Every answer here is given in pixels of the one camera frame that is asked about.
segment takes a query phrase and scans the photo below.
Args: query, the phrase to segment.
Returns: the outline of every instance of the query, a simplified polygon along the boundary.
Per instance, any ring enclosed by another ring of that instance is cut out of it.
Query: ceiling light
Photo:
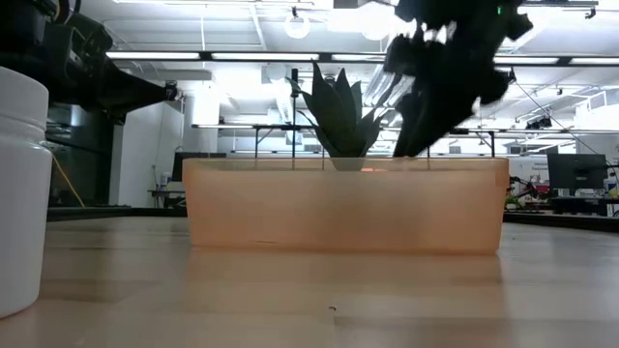
[[[563,130],[501,130],[501,132],[507,132],[507,133],[562,133],[564,132]]]
[[[317,60],[318,54],[309,53],[213,53],[214,60],[239,61],[305,61]]]
[[[385,60],[384,54],[334,54],[331,59],[340,62],[351,61],[366,61],[366,62],[383,62]]]
[[[543,147],[541,147],[541,148],[537,148],[537,149],[529,150],[529,151],[527,151],[527,152],[528,152],[528,153],[539,153],[539,152],[541,152],[541,151],[543,151],[543,150],[551,149],[551,148],[553,148],[553,147],[555,147],[555,146],[561,147],[561,146],[564,146],[564,145],[574,144],[574,143],[575,143],[575,142],[574,142],[573,140],[568,140],[568,141],[558,142],[558,143],[556,143],[556,144],[550,144],[550,145],[547,145],[547,146],[543,146]]]
[[[216,130],[253,130],[251,125],[192,125],[192,128]]]
[[[273,154],[273,151],[266,150],[231,150],[230,154]]]
[[[301,27],[293,28],[292,21],[301,18]],[[310,33],[310,20],[306,15],[289,15],[283,23],[283,30],[292,39],[302,39]]]
[[[115,60],[197,60],[197,52],[107,52],[107,57]]]
[[[370,27],[367,30],[364,30],[361,34],[364,38],[370,41],[381,41],[389,35],[389,31],[385,29],[385,27]]]
[[[526,57],[509,55],[494,57],[494,63],[502,65],[553,65],[558,61],[558,57]]]
[[[570,64],[619,65],[619,58],[573,58]]]
[[[470,130],[467,130],[467,131],[474,132],[474,133],[481,133],[481,132],[491,132],[491,131],[500,132],[501,130],[497,130],[497,129],[470,129]]]

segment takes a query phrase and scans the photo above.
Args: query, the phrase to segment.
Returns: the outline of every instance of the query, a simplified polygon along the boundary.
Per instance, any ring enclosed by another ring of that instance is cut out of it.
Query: desk
[[[47,226],[6,348],[616,348],[619,240],[503,225],[498,256],[193,249],[186,218]]]
[[[619,198],[556,197],[550,199],[550,205],[556,214],[589,213],[606,217],[608,204],[619,204]]]
[[[185,195],[185,192],[183,190],[174,190],[174,189],[164,189],[164,190],[149,189],[148,191],[151,192],[151,196],[153,197],[153,201],[155,202],[155,208],[161,208],[160,199],[162,200],[163,208],[168,208],[167,203],[165,202],[166,198],[170,198],[170,195],[172,194],[178,194],[178,195],[183,195],[183,196]],[[185,203],[185,199],[183,199],[180,203],[176,205],[180,205],[184,203]]]

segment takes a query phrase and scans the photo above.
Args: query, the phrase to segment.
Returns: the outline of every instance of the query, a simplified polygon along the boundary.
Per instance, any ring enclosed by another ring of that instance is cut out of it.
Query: fluorescent light
[[[570,130],[572,134],[619,134],[619,130]]]
[[[476,133],[480,133],[480,132],[500,132],[501,130],[499,129],[473,129],[473,130],[468,130],[469,132],[476,132]]]
[[[242,61],[310,61],[318,59],[317,53],[213,53],[212,56],[214,60]]]
[[[216,130],[253,130],[251,125],[192,125],[193,128]]]
[[[341,62],[350,61],[367,61],[367,62],[382,62],[385,60],[385,55],[377,54],[334,54],[332,59]]]
[[[529,150],[529,151],[527,151],[527,153],[539,153],[539,152],[541,152],[543,150],[551,149],[551,148],[553,148],[555,146],[561,147],[561,146],[568,145],[568,144],[573,144],[573,143],[575,143],[573,140],[568,140],[568,141],[559,142],[559,143],[556,143],[556,144],[551,144],[551,145],[543,146],[541,148],[537,148],[537,149],[534,149],[534,150]]]
[[[256,7],[290,7],[300,9],[313,8],[313,2],[297,1],[219,1],[219,0],[113,0],[118,4],[158,4],[158,5],[216,5],[216,6],[256,6]]]
[[[556,134],[556,133],[562,133],[565,132],[564,130],[501,130],[501,132],[507,132],[507,133],[520,133],[520,134],[537,134],[537,133],[550,133],[550,134]]]
[[[255,150],[232,150],[231,154],[255,154]],[[322,151],[295,151],[295,155],[318,155],[321,154]],[[268,150],[258,150],[258,154],[292,154],[292,151],[268,151]]]
[[[200,54],[197,52],[123,52],[112,51],[107,52],[107,57],[117,60],[144,60],[144,59],[176,59],[176,60],[194,60],[200,59]]]
[[[551,65],[559,61],[558,57],[527,57],[527,56],[496,56],[494,57],[495,64],[505,65]]]
[[[573,58],[570,64],[619,65],[619,58]]]
[[[230,154],[255,154],[254,150],[232,150]],[[258,154],[273,154],[273,151],[258,150]]]

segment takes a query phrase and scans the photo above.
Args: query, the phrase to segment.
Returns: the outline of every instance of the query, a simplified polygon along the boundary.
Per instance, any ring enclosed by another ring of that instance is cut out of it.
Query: orange translucent planter
[[[336,170],[338,168],[362,170]],[[186,159],[195,247],[492,254],[507,159]]]

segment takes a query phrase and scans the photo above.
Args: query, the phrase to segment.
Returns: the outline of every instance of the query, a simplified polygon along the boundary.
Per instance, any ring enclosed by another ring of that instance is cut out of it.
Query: computer monitor
[[[605,155],[548,154],[551,189],[603,189]]]
[[[183,160],[186,159],[224,159],[225,153],[174,153],[174,167],[172,169],[172,181],[183,181]]]

